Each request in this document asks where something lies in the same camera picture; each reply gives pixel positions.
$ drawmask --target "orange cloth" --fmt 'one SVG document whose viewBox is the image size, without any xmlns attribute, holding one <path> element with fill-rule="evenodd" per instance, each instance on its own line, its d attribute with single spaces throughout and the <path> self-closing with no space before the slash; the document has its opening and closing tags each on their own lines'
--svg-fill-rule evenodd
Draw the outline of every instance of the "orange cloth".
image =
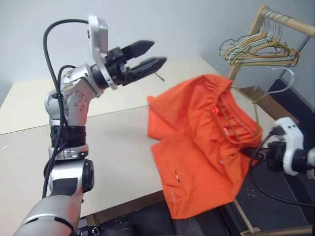
<svg viewBox="0 0 315 236">
<path fill-rule="evenodd" d="M 148 97 L 148 136 L 161 140 L 152 152 L 173 219 L 233 201 L 250 161 L 240 150 L 261 142 L 262 129 L 255 134 L 258 126 L 235 103 L 231 83 L 202 75 Z"/>
</svg>

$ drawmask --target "wooden clothes rack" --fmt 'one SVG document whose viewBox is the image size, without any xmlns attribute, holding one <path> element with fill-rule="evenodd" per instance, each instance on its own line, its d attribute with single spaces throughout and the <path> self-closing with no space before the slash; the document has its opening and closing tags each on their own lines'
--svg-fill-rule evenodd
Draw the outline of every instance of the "wooden clothes rack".
<svg viewBox="0 0 315 236">
<path fill-rule="evenodd" d="M 311 37 L 315 37 L 315 27 L 314 26 L 305 24 L 305 23 L 298 21 L 298 20 L 295 20 L 293 18 L 283 22 L 283 20 L 281 20 L 282 19 L 281 16 L 284 16 L 283 14 L 281 14 L 281 13 L 272 14 L 272 16 L 270 14 L 268 14 L 266 16 L 266 13 L 268 12 L 266 10 L 270 10 L 270 8 L 267 5 L 262 5 L 259 8 L 259 10 L 255 16 L 255 19 L 252 23 L 252 27 L 251 27 L 251 30 L 249 31 L 249 34 L 258 33 L 264 18 L 267 18 L 267 19 L 270 19 L 274 22 L 278 22 L 280 24 L 288 26 L 291 29 L 294 29 L 294 30 L 299 31 L 299 32 L 304 33 L 304 34 L 307 34 Z M 228 78 L 230 80 L 235 80 L 236 75 L 240 69 L 241 69 L 241 65 L 232 66 L 232 69 L 228 75 Z"/>
</svg>

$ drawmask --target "white table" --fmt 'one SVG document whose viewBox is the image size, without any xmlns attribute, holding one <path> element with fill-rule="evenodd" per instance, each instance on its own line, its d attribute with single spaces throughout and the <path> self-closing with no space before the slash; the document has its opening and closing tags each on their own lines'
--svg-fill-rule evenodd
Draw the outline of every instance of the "white table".
<svg viewBox="0 0 315 236">
<path fill-rule="evenodd" d="M 165 83 L 158 78 L 146 78 L 143 83 L 131 84 L 130 90 L 126 86 L 115 92 L 109 91 L 91 105 L 89 115 L 93 117 L 87 122 L 87 143 L 90 146 L 88 158 L 94 162 L 95 187 L 84 195 L 82 216 L 161 190 L 150 151 L 150 146 L 156 141 L 147 138 L 146 96 L 158 95 L 183 80 L 204 73 L 216 71 L 199 57 L 172 61 L 159 72 Z M 29 83 L 41 90 L 40 82 Z M 50 145 L 49 126 L 45 125 L 48 119 L 44 120 L 42 101 L 36 101 L 38 97 L 29 97 L 28 100 L 36 105 L 28 106 L 30 111 L 27 112 L 23 107 L 27 102 L 23 103 L 21 109 L 25 113 L 22 114 L 16 109 L 17 100 L 22 102 L 22 99 L 14 93 L 21 89 L 19 85 L 12 88 L 13 93 L 8 95 L 0 110 L 1 133 L 6 133 L 0 135 L 0 226 L 1 235 L 5 236 L 13 234 L 31 207 L 40 200 L 42 171 Z M 116 106 L 107 103 L 106 97 Z M 240 107 L 254 118 L 252 104 L 240 94 L 234 94 L 234 97 Z M 117 107 L 122 111 L 115 112 Z M 35 120 L 15 123 L 14 116 L 17 115 L 30 121 L 26 114 Z M 258 114 L 260 124 L 267 132 L 274 120 L 260 108 Z"/>
</svg>

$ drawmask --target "table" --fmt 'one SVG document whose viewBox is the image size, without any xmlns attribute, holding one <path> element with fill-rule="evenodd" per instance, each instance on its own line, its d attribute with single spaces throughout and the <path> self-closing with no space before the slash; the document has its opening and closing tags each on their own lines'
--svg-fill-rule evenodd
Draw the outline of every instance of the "table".
<svg viewBox="0 0 315 236">
<path fill-rule="evenodd" d="M 132 94 L 131 91 L 123 89 L 115 91 L 117 95 L 109 92 L 108 97 L 112 99 L 115 96 L 118 98 L 122 90 L 123 98 L 130 100 L 129 103 L 118 105 L 124 110 L 115 111 L 113 104 L 107 106 L 102 102 L 103 100 L 98 101 L 97 105 L 91 105 L 89 115 L 92 117 L 88 118 L 86 130 L 87 143 L 90 146 L 88 158 L 94 162 L 95 187 L 84 195 L 82 216 L 161 190 L 160 178 L 150 151 L 150 146 L 156 141 L 147 138 L 148 107 L 143 106 L 146 105 L 143 101 L 150 93 L 158 95 L 182 80 L 211 72 L 215 71 L 201 58 L 172 61 L 160 71 L 160 75 L 166 80 L 165 84 L 159 80 L 152 82 L 153 84 L 159 82 L 160 87 L 144 79 L 144 84 L 135 83 Z M 148 89 L 143 93 L 148 94 L 139 95 L 135 92 L 137 87 L 143 90 L 142 86 Z M 239 106 L 254 118 L 252 104 L 235 91 L 234 98 Z M 31 124 L 27 122 L 15 124 L 15 117 L 9 119 L 3 115 L 4 111 L 10 116 L 18 115 L 19 112 L 13 106 L 15 103 L 14 95 L 9 94 L 9 99 L 5 100 L 4 108 L 1 108 L 2 113 L 0 113 L 1 130 L 2 133 L 6 133 L 0 135 L 2 235 L 12 235 L 31 207 L 40 200 L 43 185 L 42 171 L 48 158 L 47 148 L 50 145 L 49 126 L 34 127 L 45 124 L 43 116 L 39 115 L 39 118 Z M 100 115 L 97 108 L 102 105 L 108 113 Z M 41 112 L 39 105 L 30 109 L 33 112 Z M 259 107 L 258 115 L 266 135 L 274 120 Z"/>
</svg>

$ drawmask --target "orange shorts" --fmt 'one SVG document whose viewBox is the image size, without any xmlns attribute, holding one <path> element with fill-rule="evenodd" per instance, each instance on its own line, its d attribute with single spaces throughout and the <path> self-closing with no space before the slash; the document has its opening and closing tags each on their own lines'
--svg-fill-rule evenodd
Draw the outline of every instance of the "orange shorts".
<svg viewBox="0 0 315 236">
<path fill-rule="evenodd" d="M 261 127 L 235 103 L 231 83 L 202 75 L 148 97 L 148 136 L 161 140 L 152 152 L 173 219 L 233 201 L 250 161 L 240 150 L 261 142 Z"/>
</svg>

